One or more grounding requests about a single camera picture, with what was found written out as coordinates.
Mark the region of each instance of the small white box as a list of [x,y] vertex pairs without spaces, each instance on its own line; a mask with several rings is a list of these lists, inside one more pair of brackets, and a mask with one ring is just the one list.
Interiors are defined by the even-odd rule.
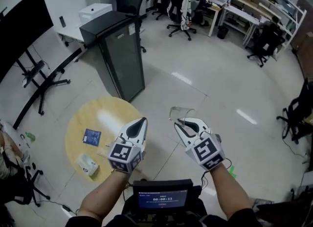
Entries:
[[108,3],[94,3],[81,11],[79,11],[79,18],[82,25],[88,23],[89,21],[100,17],[101,15],[112,11],[112,4]]

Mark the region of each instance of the white tiled floor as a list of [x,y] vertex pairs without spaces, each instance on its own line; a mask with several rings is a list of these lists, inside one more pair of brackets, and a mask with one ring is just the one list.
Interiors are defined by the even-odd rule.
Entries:
[[[275,119],[302,87],[303,77],[295,57],[287,50],[278,62],[272,59],[259,68],[255,61],[246,58],[248,52],[241,47],[241,34],[230,31],[221,41],[215,35],[208,38],[207,29],[199,28],[189,42],[183,33],[169,38],[169,23],[166,17],[155,21],[151,15],[143,23],[146,90],[132,104],[148,118],[149,131],[141,174],[135,173],[131,180],[191,178],[194,184],[201,184],[203,170],[184,153],[168,120],[170,108],[182,106],[196,109],[197,116],[221,135],[237,181],[249,196],[283,200],[292,187],[299,186],[307,167],[302,164],[303,158],[294,156],[284,145],[282,122]],[[81,177],[69,163],[64,146],[67,124],[84,103],[108,95],[90,61],[90,55],[85,54],[78,63],[71,63],[62,76],[71,79],[71,84],[51,89],[46,96],[45,115],[38,116],[35,104],[19,128],[37,138],[31,144],[31,153],[45,173],[38,187],[73,211],[97,184]],[[189,84],[175,78],[173,72],[184,76]],[[21,107],[11,109],[19,111]],[[237,109],[257,124],[243,119]],[[310,147],[305,138],[298,146],[290,138],[287,143],[302,155]],[[223,216],[213,182],[209,175],[206,177],[209,184],[201,198],[208,212]],[[122,207],[120,198],[104,223],[119,214]],[[57,204],[42,202],[42,207],[36,208],[33,204],[28,207],[9,203],[8,208],[17,226],[59,227],[68,220]]]

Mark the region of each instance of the paper label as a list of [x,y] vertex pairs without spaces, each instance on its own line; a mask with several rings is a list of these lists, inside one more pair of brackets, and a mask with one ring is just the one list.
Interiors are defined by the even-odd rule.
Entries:
[[129,35],[133,35],[135,32],[136,32],[136,27],[135,27],[135,24],[131,24],[129,27]]

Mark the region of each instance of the human arm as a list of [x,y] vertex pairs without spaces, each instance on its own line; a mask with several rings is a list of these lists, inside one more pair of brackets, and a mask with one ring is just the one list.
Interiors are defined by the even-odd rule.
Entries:
[[89,216],[102,223],[122,194],[130,174],[115,170],[83,200],[78,216]]
[[251,201],[240,184],[221,163],[211,171],[217,197],[227,219],[242,209],[251,209]]

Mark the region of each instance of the blue booklet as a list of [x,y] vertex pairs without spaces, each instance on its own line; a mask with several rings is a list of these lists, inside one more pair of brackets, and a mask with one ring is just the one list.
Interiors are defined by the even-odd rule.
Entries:
[[86,129],[85,135],[83,138],[83,143],[98,147],[99,141],[100,141],[100,136],[101,136],[100,131],[93,131],[90,129]]

